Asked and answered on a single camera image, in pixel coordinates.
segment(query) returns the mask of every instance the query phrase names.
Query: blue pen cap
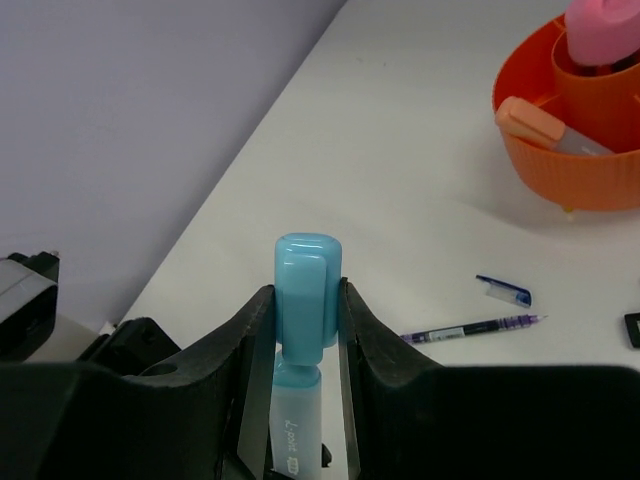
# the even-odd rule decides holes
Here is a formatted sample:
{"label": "blue pen cap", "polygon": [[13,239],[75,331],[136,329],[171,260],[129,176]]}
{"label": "blue pen cap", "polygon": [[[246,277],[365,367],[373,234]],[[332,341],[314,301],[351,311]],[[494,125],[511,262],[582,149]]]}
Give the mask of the blue pen cap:
{"label": "blue pen cap", "polygon": [[284,360],[317,365],[338,331],[342,245],[317,233],[290,233],[275,251],[276,339]]}

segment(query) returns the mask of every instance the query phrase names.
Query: light blue marker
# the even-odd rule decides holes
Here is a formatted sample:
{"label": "light blue marker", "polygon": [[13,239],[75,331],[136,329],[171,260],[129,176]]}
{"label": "light blue marker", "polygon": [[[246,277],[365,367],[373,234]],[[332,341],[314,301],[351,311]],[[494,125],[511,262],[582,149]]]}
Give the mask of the light blue marker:
{"label": "light blue marker", "polygon": [[275,251],[276,355],[270,430],[274,469],[316,480],[322,468],[322,376],[317,365],[337,338],[342,246],[322,234],[292,233]]}

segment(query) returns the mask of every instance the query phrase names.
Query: orange pen holder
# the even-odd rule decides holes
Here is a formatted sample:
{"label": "orange pen holder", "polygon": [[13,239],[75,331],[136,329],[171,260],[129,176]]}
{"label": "orange pen holder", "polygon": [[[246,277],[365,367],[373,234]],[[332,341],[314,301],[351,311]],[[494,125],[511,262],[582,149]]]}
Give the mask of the orange pen holder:
{"label": "orange pen holder", "polygon": [[567,155],[503,133],[509,157],[529,188],[565,208],[640,207],[640,64],[603,76],[581,73],[558,17],[507,59],[493,89],[494,112],[505,98],[521,97],[620,153]]}

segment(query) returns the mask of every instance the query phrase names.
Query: highlighter cap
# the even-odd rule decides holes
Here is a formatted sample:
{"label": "highlighter cap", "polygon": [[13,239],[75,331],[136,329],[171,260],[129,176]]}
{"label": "highlighter cap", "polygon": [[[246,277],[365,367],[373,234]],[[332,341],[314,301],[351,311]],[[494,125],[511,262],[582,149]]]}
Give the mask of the highlighter cap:
{"label": "highlighter cap", "polygon": [[611,65],[640,50],[640,0],[574,0],[564,23],[579,65]]}
{"label": "highlighter cap", "polygon": [[522,98],[508,97],[498,107],[496,125],[503,132],[553,150],[566,131],[564,122]]}
{"label": "highlighter cap", "polygon": [[342,245],[316,233],[291,233],[275,249],[276,340],[284,360],[312,366],[338,332]]}

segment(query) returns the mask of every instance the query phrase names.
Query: pink object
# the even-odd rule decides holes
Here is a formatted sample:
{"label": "pink object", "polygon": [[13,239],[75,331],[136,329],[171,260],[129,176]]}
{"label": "pink object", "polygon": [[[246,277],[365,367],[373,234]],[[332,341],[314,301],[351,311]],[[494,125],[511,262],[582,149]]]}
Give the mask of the pink object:
{"label": "pink object", "polygon": [[577,64],[611,65],[640,50],[640,0],[574,0],[564,22]]}

